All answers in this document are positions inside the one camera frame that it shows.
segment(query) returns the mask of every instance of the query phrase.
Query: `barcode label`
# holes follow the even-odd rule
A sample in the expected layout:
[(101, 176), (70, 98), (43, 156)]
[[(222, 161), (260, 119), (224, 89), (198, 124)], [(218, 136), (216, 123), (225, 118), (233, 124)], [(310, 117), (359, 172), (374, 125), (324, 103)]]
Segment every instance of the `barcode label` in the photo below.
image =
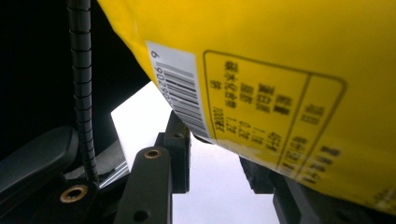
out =
[(163, 97), (194, 134), (210, 138), (202, 108), (195, 55), (149, 41), (146, 43)]

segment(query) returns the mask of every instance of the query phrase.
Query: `black cable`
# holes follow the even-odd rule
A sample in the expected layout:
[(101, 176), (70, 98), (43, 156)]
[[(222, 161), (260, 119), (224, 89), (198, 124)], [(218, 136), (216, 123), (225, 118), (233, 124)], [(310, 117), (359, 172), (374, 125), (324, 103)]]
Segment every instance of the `black cable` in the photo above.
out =
[(85, 174), (97, 182), (92, 137), (91, 0), (67, 0), (72, 51), (78, 147)]

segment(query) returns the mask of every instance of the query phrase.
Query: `screw hole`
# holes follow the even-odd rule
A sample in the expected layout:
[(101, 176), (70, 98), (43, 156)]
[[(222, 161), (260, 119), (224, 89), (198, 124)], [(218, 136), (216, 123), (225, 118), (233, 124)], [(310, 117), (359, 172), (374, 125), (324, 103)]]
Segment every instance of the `screw hole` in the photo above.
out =
[(65, 190), (61, 195), (61, 202), (63, 203), (74, 203), (84, 198), (88, 192), (88, 187), (85, 185), (75, 185)]
[(147, 211), (137, 211), (134, 213), (134, 220), (136, 222), (143, 222), (149, 218), (149, 213)]
[(73, 189), (72, 191), (67, 193), (67, 198), (73, 199), (82, 193), (81, 189)]
[(155, 159), (161, 156), (161, 151), (159, 150), (151, 150), (145, 153), (145, 157), (148, 159)]

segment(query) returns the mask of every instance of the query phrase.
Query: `yellow bag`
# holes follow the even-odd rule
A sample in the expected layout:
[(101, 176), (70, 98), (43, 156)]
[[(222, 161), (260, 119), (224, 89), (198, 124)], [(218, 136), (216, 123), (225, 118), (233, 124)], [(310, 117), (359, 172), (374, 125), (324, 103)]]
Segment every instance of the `yellow bag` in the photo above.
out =
[(396, 1), (99, 3), (193, 133), (396, 215)]

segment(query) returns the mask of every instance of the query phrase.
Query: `black plastic part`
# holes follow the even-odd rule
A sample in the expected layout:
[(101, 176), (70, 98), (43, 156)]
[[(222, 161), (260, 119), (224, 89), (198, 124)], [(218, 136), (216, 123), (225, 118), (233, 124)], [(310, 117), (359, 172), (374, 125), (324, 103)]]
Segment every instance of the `black plastic part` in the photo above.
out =
[(90, 168), (84, 169), (84, 171), (85, 171), (86, 176), (98, 176), (96, 166), (91, 166)]
[(45, 203), (50, 193), (64, 184), (66, 184), (66, 179), (63, 175), (55, 176), (49, 183), (23, 200), (4, 217), (1, 217), (0, 223), (31, 223), (36, 211)]
[(92, 117), (92, 109), (91, 108), (88, 108), (86, 110), (76, 110), (75, 109), (75, 111), (76, 111), (78, 123), (85, 123), (86, 121), (91, 120), (91, 117)]
[[(154, 155), (154, 158), (147, 158), (146, 155)], [(165, 148), (140, 150), (134, 159), (114, 223), (172, 223), (170, 167), (171, 157)]]
[[(62, 194), (75, 187), (84, 187), (87, 191), (83, 197), (72, 203), (63, 203)], [(74, 194), (82, 191), (75, 189)], [(38, 209), (30, 223), (97, 223), (97, 214), (94, 213), (94, 202), (98, 194), (98, 186), (84, 179), (70, 181), (56, 189)]]
[(100, 189), (95, 202), (98, 204), (97, 214), (101, 216), (102, 222), (100, 223), (114, 223), (114, 218), (119, 209), (120, 199), (122, 198), (128, 178), (129, 174)]
[(84, 165), (94, 167), (96, 166), (96, 158), (92, 158), (90, 160), (82, 161)]
[(87, 83), (80, 83), (77, 84), (76, 82), (73, 83), (75, 86), (75, 98), (82, 98), (90, 96), (92, 93), (92, 83), (91, 81)]
[(93, 159), (95, 159), (95, 150), (93, 149), (93, 147), (91, 149), (86, 149), (86, 153), (82, 154), (82, 160), (90, 161)]
[(88, 33), (91, 30), (91, 12), (68, 8), (70, 30), (73, 33)]
[(76, 110), (86, 110), (92, 106), (92, 98), (90, 95), (82, 98), (77, 98), (75, 96)]
[(90, 50), (91, 33), (73, 33), (70, 31), (70, 44), (72, 50)]
[(84, 133), (86, 130), (89, 130), (92, 128), (92, 120), (89, 119), (87, 121), (82, 121), (78, 122), (77, 120), (77, 130), (79, 133)]
[(91, 0), (67, 0), (67, 6), (73, 10), (88, 11), (91, 8)]
[(72, 52), (72, 64), (75, 68), (88, 68), (91, 66), (92, 56), (91, 50), (75, 51)]
[(163, 139), (165, 137), (165, 133), (158, 133), (157, 139), (155, 140), (154, 146), (155, 147), (164, 147)]
[(89, 141), (89, 142), (78, 143), (78, 147), (80, 149), (83, 148), (84, 150), (87, 150), (87, 151), (92, 150), (93, 149), (93, 139), (91, 141)]
[(166, 126), (163, 145), (172, 157), (172, 192), (188, 192), (190, 190), (190, 130), (174, 111)]
[(271, 175), (276, 188), (274, 206), (281, 224), (396, 223), (396, 217), (355, 203), (326, 196), (285, 176)]
[(71, 127), (42, 134), (0, 163), (0, 217), (62, 173), (76, 157), (78, 135)]
[(91, 142), (92, 138), (93, 138), (92, 129), (90, 129), (86, 133), (78, 133), (78, 141), (80, 143)]
[(196, 135), (196, 134), (192, 134), (192, 135), (194, 135), (194, 137), (195, 137), (198, 141), (200, 141), (200, 142), (202, 142), (202, 143), (213, 145), (213, 143), (206, 141), (204, 138), (202, 138), (202, 137), (200, 137), (200, 136), (198, 136), (198, 135)]
[(247, 159), (239, 157), (245, 176), (256, 194), (272, 194), (274, 193), (274, 185), (270, 180), (271, 170)]
[(87, 83), (92, 79), (92, 68), (73, 68), (73, 80), (75, 83)]

